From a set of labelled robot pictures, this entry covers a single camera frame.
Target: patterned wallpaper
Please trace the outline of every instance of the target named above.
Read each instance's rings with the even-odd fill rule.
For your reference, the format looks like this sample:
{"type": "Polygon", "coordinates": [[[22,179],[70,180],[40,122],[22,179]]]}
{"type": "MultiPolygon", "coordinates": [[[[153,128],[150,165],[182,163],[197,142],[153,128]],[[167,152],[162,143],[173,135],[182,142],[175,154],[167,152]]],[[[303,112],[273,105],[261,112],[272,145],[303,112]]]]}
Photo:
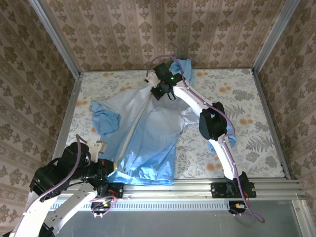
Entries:
{"type": "Polygon", "coordinates": [[[52,157],[74,79],[27,1],[0,1],[0,235],[52,157]]]}
{"type": "Polygon", "coordinates": [[[316,223],[316,1],[300,1],[260,78],[284,154],[316,223]]]}
{"type": "Polygon", "coordinates": [[[80,71],[251,68],[285,0],[42,0],[80,71]]]}

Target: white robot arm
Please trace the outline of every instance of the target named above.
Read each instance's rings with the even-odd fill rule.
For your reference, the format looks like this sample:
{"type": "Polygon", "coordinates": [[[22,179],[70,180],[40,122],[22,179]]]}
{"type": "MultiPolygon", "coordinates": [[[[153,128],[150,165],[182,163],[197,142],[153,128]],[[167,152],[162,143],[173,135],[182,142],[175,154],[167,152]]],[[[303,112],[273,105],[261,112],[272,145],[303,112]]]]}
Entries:
{"type": "Polygon", "coordinates": [[[223,105],[207,100],[187,84],[181,74],[173,75],[164,63],[155,67],[154,73],[148,74],[145,81],[152,85],[151,93],[156,99],[159,100],[164,94],[167,94],[170,100],[179,97],[199,115],[199,131],[215,149],[224,170],[226,193],[219,196],[241,197],[240,186],[251,194],[249,189],[253,188],[253,184],[249,183],[246,173],[235,162],[229,144],[226,130],[228,118],[225,116],[223,105]]]}
{"type": "Polygon", "coordinates": [[[35,191],[29,193],[28,202],[18,225],[9,233],[10,237],[54,237],[80,208],[97,196],[96,189],[89,183],[84,183],[54,212],[48,214],[51,206],[57,200],[52,197],[45,201],[34,200],[38,197],[35,191]]]}

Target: floral tablecloth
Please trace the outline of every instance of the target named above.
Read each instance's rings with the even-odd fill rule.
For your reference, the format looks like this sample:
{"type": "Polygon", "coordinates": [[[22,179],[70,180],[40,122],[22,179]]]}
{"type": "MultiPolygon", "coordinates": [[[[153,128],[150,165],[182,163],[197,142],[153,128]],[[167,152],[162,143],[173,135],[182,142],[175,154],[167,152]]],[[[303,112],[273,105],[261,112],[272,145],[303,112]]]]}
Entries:
{"type": "MultiPolygon", "coordinates": [[[[145,71],[84,73],[67,145],[78,133],[85,139],[100,136],[91,125],[91,100],[106,100],[130,88],[142,88],[145,71]]],[[[284,177],[250,69],[194,70],[194,88],[213,102],[220,101],[236,128],[235,159],[248,177],[284,177]]],[[[176,145],[175,178],[222,178],[215,152],[198,131],[184,129],[176,145]]]]}

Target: purple cable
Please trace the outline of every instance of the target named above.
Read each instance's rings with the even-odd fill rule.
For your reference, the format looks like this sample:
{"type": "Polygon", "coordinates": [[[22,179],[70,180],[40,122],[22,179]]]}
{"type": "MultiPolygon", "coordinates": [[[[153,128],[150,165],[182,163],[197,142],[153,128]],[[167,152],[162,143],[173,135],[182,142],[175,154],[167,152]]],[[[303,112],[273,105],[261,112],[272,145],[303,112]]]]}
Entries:
{"type": "MultiPolygon", "coordinates": [[[[90,202],[96,202],[96,201],[98,201],[98,200],[100,200],[100,199],[106,199],[106,198],[113,198],[114,199],[114,203],[113,204],[111,204],[111,206],[109,207],[109,209],[106,211],[106,212],[104,212],[102,215],[104,216],[104,215],[106,215],[106,214],[108,214],[108,212],[115,206],[115,204],[116,204],[116,202],[117,202],[117,198],[115,197],[115,196],[106,196],[106,197],[101,197],[101,198],[98,198],[98,199],[94,199],[94,200],[91,200],[90,202]]],[[[98,206],[95,206],[94,208],[93,208],[93,211],[92,211],[92,213],[94,214],[95,212],[95,209],[97,208],[98,206]]]]}
{"type": "Polygon", "coordinates": [[[70,179],[70,177],[74,174],[75,170],[77,169],[79,162],[80,162],[80,157],[81,157],[81,145],[80,145],[80,140],[83,140],[78,134],[76,134],[76,139],[77,139],[77,144],[78,144],[78,153],[77,153],[77,160],[76,163],[73,167],[73,169],[70,171],[70,173],[62,180],[60,181],[58,184],[56,184],[55,186],[51,187],[49,190],[45,191],[44,193],[42,193],[41,195],[38,196],[37,199],[35,199],[32,204],[36,201],[39,201],[42,197],[46,196],[47,194],[49,194],[50,192],[54,191],[55,189],[59,188],[60,186],[62,186],[67,180],[70,179]]]}
{"type": "Polygon", "coordinates": [[[265,219],[264,219],[262,216],[260,216],[260,215],[257,214],[257,213],[253,213],[253,212],[251,211],[251,209],[250,209],[250,207],[249,207],[249,205],[248,205],[248,203],[247,203],[247,201],[246,201],[246,198],[245,198],[245,196],[244,196],[244,194],[243,194],[243,190],[242,190],[242,187],[241,187],[240,178],[239,178],[239,174],[238,174],[238,171],[237,171],[237,167],[236,167],[234,158],[233,158],[231,152],[229,151],[228,145],[226,144],[226,141],[225,141],[225,137],[235,136],[235,134],[236,134],[236,130],[235,130],[235,127],[234,127],[232,121],[231,121],[222,111],[220,111],[219,109],[217,109],[217,108],[213,107],[212,105],[208,104],[208,103],[207,103],[206,101],[204,101],[199,95],[197,95],[194,91],[192,91],[192,90],[188,87],[188,85],[187,85],[187,83],[186,83],[186,80],[185,80],[185,78],[184,78],[184,76],[183,76],[184,73],[183,73],[182,66],[181,66],[179,60],[176,59],[175,57],[173,57],[173,56],[171,56],[171,55],[161,55],[161,56],[158,56],[158,57],[154,58],[154,59],[150,62],[150,64],[148,65],[147,72],[146,72],[146,77],[148,77],[148,71],[149,71],[150,66],[152,65],[152,63],[153,63],[155,60],[157,60],[157,59],[159,59],[159,58],[162,58],[162,57],[168,57],[168,58],[171,58],[171,59],[173,59],[174,61],[176,61],[176,62],[178,63],[178,65],[179,65],[179,68],[180,68],[180,73],[181,73],[181,77],[182,77],[182,82],[183,82],[184,86],[187,88],[187,90],[188,90],[189,92],[191,92],[191,93],[192,93],[198,100],[200,100],[203,104],[207,105],[207,106],[210,107],[211,109],[213,109],[213,110],[215,110],[216,112],[218,112],[221,116],[223,116],[223,117],[226,119],[226,121],[230,124],[230,126],[232,127],[232,130],[233,130],[232,134],[226,134],[225,136],[223,136],[222,140],[223,140],[224,146],[225,146],[225,148],[226,148],[226,150],[227,150],[227,152],[228,152],[229,159],[230,159],[231,163],[233,164],[234,172],[236,173],[236,176],[237,176],[237,182],[238,182],[238,187],[239,187],[239,191],[240,191],[241,197],[242,197],[242,199],[243,199],[243,201],[244,201],[244,203],[245,203],[245,205],[246,205],[246,207],[247,207],[247,209],[248,209],[248,211],[249,211],[249,213],[247,213],[247,214],[249,214],[249,215],[251,215],[252,217],[254,217],[254,218],[255,218],[257,221],[259,221],[260,223],[265,223],[265,219]]]}

